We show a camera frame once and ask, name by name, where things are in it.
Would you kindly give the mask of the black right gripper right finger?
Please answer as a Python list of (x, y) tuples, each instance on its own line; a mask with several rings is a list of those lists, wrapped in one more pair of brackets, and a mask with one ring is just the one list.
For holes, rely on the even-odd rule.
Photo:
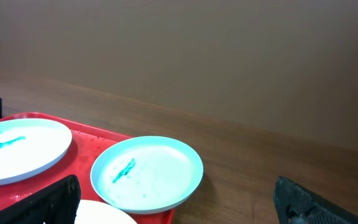
[(280, 224), (358, 224), (358, 216), (287, 177), (275, 183), (273, 203)]

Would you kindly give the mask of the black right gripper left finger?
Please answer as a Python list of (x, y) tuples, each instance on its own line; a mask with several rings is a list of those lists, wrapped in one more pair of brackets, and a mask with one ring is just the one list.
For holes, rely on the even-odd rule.
[(68, 175), (0, 211), (0, 224), (74, 224), (81, 200), (77, 176)]

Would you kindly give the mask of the white plate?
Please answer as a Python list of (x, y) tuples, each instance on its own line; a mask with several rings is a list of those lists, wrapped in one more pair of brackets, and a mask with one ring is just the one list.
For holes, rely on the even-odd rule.
[(122, 210), (94, 200), (80, 200), (74, 224), (137, 224)]

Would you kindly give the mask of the light blue plate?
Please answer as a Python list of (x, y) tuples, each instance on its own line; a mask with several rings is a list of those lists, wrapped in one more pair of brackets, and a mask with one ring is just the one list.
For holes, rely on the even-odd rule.
[(62, 123), (42, 118), (0, 122), (0, 185), (33, 177), (66, 154), (73, 135)]
[(106, 203), (133, 214), (177, 207), (197, 189), (203, 162), (189, 145), (163, 136), (123, 140), (103, 151), (90, 171), (92, 188)]

